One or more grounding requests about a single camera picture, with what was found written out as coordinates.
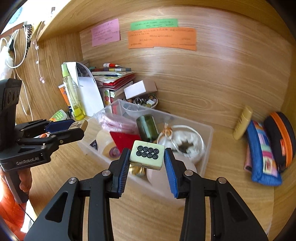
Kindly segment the person left hand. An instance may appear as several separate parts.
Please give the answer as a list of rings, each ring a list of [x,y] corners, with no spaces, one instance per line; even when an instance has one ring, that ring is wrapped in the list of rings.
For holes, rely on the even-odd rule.
[[[23,170],[20,170],[18,172],[18,176],[19,176],[19,179],[20,179],[20,189],[23,191],[23,192],[26,192],[28,193],[32,187],[32,173],[31,173],[31,170],[30,169],[23,169]],[[2,182],[3,182],[3,195],[6,195],[8,194],[8,185],[7,185],[7,181],[5,179],[5,172],[4,170],[1,168],[1,179],[2,179]]]

